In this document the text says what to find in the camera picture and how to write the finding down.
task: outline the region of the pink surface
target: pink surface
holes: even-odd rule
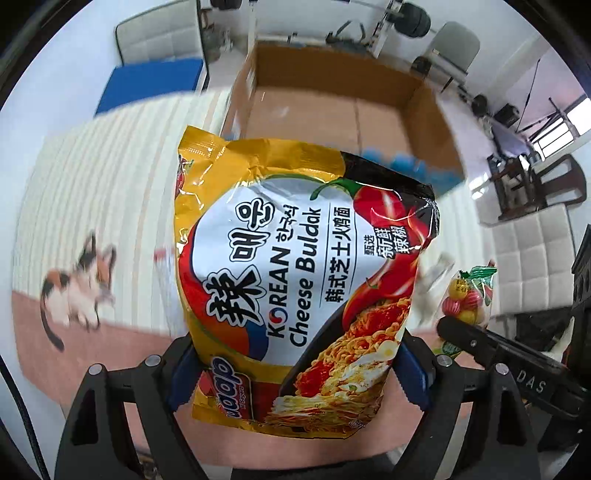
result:
[[[62,338],[65,350],[60,353],[47,339],[41,325],[39,302],[13,292],[15,336],[18,356],[25,376],[67,411],[88,367],[103,363],[107,369],[138,365],[152,353],[163,353],[170,338],[137,330],[101,324],[87,332],[79,325],[70,328],[51,324]],[[434,332],[421,333],[427,343]],[[459,363],[475,367],[470,356]],[[462,415],[470,405],[462,407]],[[147,448],[135,406],[126,406],[134,442]],[[343,460],[365,458],[408,443],[421,411],[410,404],[398,380],[390,374],[384,401],[372,422],[346,440],[288,439],[261,433],[202,423],[191,418],[191,404],[176,414],[189,446],[196,457],[210,465],[228,465],[252,469],[298,468]]]

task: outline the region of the cat ear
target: cat ear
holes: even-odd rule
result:
[[[107,248],[105,248],[103,250],[101,257],[106,263],[109,264],[109,269],[112,269],[113,265],[115,265],[115,258],[117,258],[117,251],[115,250],[115,246],[109,245]]]
[[[94,232],[90,232],[86,240],[84,240],[83,251],[86,253],[96,252],[96,237]]]

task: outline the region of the open cardboard box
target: open cardboard box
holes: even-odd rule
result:
[[[258,43],[234,83],[222,136],[412,154],[463,176],[452,133],[422,80],[333,48]]]

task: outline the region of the blue seat cushion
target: blue seat cushion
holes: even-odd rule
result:
[[[149,61],[117,67],[111,73],[96,114],[145,98],[195,90],[202,59]]]

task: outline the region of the food packaging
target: food packaging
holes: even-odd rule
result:
[[[439,229],[432,189],[298,141],[187,127],[178,155],[178,289],[207,367],[194,418],[348,437],[379,409]]]
[[[467,323],[486,327],[491,318],[492,276],[496,267],[473,267],[469,272],[458,271],[449,282],[439,303],[435,320],[451,316]],[[455,358],[462,350],[454,344],[438,338],[433,352]]]

